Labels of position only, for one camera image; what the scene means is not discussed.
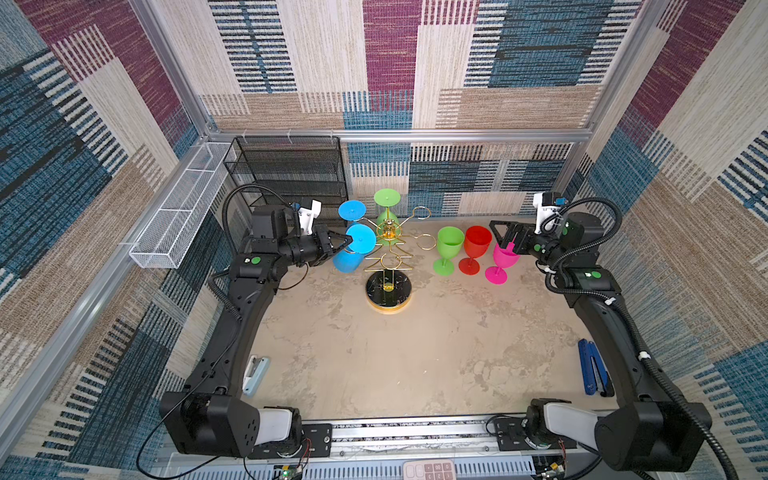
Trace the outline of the red wine glass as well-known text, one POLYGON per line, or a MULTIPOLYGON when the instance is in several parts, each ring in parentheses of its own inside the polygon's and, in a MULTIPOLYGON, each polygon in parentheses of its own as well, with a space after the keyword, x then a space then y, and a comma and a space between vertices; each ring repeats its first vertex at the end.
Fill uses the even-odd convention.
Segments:
POLYGON ((465 232, 464 251, 466 257, 459 262, 459 269, 465 275, 476 275, 480 271, 478 258, 488 250, 493 236, 483 226, 471 226, 465 232))

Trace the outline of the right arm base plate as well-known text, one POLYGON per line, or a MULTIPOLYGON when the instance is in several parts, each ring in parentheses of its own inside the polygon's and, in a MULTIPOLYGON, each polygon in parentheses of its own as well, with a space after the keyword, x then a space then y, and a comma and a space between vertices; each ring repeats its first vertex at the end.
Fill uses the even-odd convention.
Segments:
POLYGON ((566 450, 577 448, 575 441, 563 437, 551 443, 536 444, 526 436, 522 425, 523 422, 523 417, 507 414, 492 415, 485 422, 485 430, 488 435, 496 440, 500 451, 560 451, 562 447, 566 450))

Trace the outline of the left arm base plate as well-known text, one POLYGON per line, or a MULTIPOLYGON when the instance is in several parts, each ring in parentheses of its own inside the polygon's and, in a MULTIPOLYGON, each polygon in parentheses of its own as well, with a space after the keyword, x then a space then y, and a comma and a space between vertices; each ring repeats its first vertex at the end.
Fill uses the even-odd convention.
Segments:
POLYGON ((257 445, 248 455, 249 460, 327 458, 331 454, 333 427, 330 423, 303 424, 300 442, 290 439, 257 445))

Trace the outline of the pink wine glass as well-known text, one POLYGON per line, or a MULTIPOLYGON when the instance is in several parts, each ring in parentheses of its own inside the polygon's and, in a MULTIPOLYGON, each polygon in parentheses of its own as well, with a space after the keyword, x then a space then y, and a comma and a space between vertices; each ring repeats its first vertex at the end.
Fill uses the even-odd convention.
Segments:
POLYGON ((503 285, 508 280, 507 270, 514 266, 520 256, 514 252, 515 244, 509 242, 506 247, 497 244, 493 250, 494 265, 485 270, 485 278, 494 285, 503 285))

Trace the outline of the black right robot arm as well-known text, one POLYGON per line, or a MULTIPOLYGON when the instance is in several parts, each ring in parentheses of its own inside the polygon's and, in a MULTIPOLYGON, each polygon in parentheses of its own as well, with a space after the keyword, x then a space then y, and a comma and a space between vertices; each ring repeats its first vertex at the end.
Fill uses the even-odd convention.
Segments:
POLYGON ((591 334, 618 404, 597 414, 536 398, 526 412, 526 438, 535 447, 569 438, 595 450, 616 471, 686 472, 704 444, 725 459, 706 407, 688 401, 668 377, 629 314, 619 284, 598 263, 600 245, 618 233, 621 220, 616 210, 613 225, 605 228, 598 217, 564 207, 540 224, 489 224, 498 246, 543 265, 546 288, 565 298, 591 334))

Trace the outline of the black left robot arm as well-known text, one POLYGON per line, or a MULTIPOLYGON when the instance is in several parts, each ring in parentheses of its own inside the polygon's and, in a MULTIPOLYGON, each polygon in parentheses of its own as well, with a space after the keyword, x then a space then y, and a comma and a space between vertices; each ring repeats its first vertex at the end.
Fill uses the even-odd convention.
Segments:
POLYGON ((298 213, 286 207, 255 209, 223 273, 228 292, 208 345, 184 386, 161 397, 161 419, 178 452, 248 458, 261 448, 288 455, 303 447, 297 409, 244 400, 250 348, 288 269, 321 265, 351 242, 322 224, 303 233, 298 213))

